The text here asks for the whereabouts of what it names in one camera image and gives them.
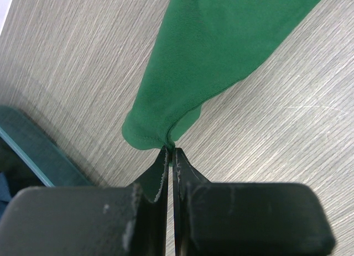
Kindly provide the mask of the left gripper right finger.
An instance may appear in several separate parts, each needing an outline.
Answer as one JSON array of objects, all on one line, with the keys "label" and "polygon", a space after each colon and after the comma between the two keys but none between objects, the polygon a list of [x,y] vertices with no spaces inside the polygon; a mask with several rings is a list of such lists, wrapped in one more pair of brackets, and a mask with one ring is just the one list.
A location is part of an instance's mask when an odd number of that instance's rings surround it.
[{"label": "left gripper right finger", "polygon": [[176,255],[330,255],[335,236],[306,185],[211,182],[172,154]]}]

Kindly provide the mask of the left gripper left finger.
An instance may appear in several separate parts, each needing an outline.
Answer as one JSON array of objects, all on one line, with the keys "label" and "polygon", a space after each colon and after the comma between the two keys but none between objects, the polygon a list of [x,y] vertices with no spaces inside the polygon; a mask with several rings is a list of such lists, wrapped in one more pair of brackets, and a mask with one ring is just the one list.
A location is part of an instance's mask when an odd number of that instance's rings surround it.
[{"label": "left gripper left finger", "polygon": [[29,187],[1,218],[2,255],[164,255],[169,152],[126,187]]}]

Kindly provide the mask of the green t shirt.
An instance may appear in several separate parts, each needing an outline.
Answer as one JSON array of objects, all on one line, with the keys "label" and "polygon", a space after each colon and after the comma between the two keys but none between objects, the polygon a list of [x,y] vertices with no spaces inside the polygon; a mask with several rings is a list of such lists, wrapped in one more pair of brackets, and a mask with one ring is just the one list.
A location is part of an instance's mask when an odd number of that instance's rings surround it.
[{"label": "green t shirt", "polygon": [[170,0],[124,139],[173,148],[202,105],[261,66],[320,1]]}]

